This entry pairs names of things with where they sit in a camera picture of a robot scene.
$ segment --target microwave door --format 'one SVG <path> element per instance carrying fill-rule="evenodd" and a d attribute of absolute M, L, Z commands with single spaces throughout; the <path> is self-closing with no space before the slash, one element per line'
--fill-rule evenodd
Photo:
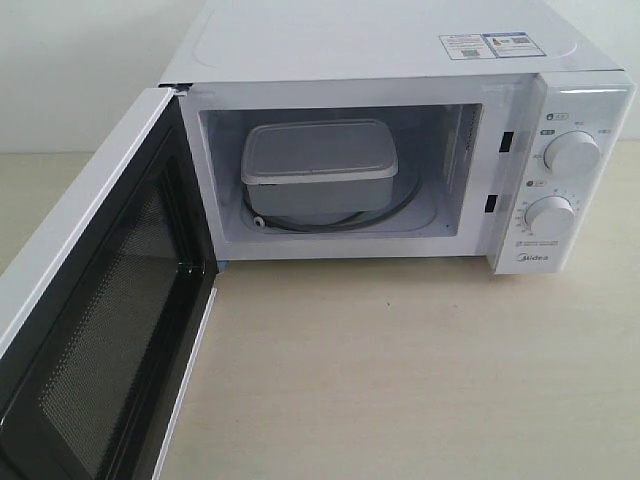
<path fill-rule="evenodd" d="M 156 478 L 216 274 L 178 100 L 146 90 L 0 278 L 2 479 Z"/>

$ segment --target brand logo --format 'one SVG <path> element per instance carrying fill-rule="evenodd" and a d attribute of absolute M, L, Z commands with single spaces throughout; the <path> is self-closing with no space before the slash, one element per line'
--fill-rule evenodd
<path fill-rule="evenodd" d="M 516 257 L 518 262 L 544 262 L 549 260 L 547 255 L 530 255 L 528 253 L 520 253 Z"/>

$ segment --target wall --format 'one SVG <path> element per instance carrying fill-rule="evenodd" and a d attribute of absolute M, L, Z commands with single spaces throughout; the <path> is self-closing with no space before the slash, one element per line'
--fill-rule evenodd
<path fill-rule="evenodd" d="M 640 79 L 640 0 L 547 1 Z M 203 3 L 0 0 L 0 152 L 95 150 Z M 624 136 L 640 138 L 638 101 Z"/>

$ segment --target power level knob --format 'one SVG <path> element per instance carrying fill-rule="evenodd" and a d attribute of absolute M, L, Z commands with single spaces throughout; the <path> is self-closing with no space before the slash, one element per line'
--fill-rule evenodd
<path fill-rule="evenodd" d="M 569 132 L 549 144 L 544 164 L 558 178 L 576 178 L 593 170 L 601 156 L 600 147 L 591 135 Z"/>
<path fill-rule="evenodd" d="M 566 198 L 545 197 L 527 209 L 524 221 L 536 237 L 554 238 L 571 230 L 575 216 Z"/>

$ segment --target label sticker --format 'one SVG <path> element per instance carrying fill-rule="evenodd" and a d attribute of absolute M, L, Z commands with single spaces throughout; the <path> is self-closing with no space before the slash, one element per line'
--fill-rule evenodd
<path fill-rule="evenodd" d="M 482 35 L 441 35 L 440 41 L 451 60 L 496 58 Z"/>
<path fill-rule="evenodd" d="M 546 57 L 525 32 L 483 33 L 482 37 L 497 58 Z"/>
<path fill-rule="evenodd" d="M 451 60 L 546 57 L 525 32 L 440 35 Z"/>

